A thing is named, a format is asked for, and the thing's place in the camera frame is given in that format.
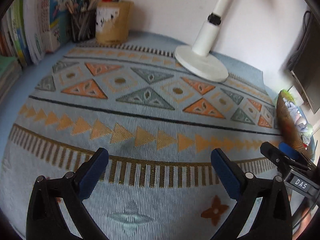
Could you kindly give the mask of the person's hand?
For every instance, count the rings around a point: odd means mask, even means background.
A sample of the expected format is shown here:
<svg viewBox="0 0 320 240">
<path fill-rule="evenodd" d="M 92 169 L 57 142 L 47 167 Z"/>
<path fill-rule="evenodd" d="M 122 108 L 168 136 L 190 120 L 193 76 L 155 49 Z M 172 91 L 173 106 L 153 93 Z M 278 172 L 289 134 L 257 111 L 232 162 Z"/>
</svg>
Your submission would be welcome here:
<svg viewBox="0 0 320 240">
<path fill-rule="evenodd" d="M 310 223 L 311 219 L 312 219 L 312 215 L 310 213 L 310 209 L 307 207 L 302 213 L 302 221 L 301 221 L 300 226 L 297 230 L 297 233 L 299 235 L 305 230 L 305 228 Z"/>
</svg>

